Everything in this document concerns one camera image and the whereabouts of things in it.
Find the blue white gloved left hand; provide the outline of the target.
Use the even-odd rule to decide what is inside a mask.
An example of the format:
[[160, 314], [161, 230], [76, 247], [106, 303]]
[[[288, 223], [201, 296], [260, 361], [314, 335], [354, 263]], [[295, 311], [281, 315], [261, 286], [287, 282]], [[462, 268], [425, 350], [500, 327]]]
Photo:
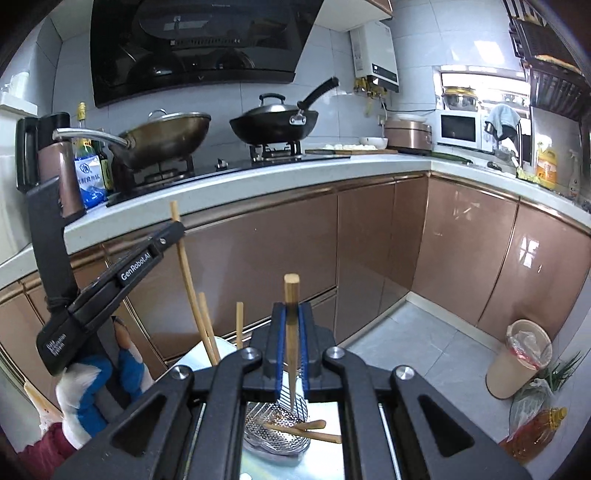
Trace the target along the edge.
[[[119, 347], [119, 385], [134, 401], [154, 381], [124, 323], [115, 317], [113, 327]], [[76, 450], [108, 424], [103, 411], [96, 405], [96, 396], [112, 379], [112, 375], [112, 364], [102, 354], [85, 357], [66, 368], [61, 375], [56, 386], [56, 397], [62, 412], [62, 431], [65, 439]]]

